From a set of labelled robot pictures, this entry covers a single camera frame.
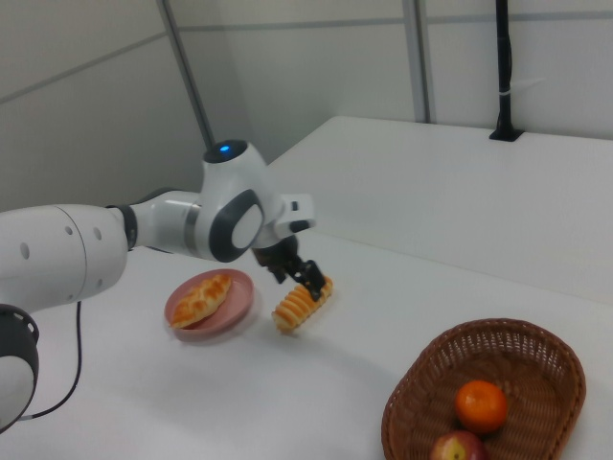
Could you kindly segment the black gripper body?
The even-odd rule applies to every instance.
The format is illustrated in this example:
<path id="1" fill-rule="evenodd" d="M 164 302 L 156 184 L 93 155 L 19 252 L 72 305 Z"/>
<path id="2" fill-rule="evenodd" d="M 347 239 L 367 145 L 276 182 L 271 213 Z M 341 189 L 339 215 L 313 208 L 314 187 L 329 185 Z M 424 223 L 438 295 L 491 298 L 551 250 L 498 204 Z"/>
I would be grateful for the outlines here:
<path id="1" fill-rule="evenodd" d="M 288 263 L 298 256 L 298 240 L 295 236 L 290 236 L 281 241 L 265 247 L 253 248 L 252 252 L 256 261 L 269 271 L 270 266 L 283 267 L 286 272 Z"/>

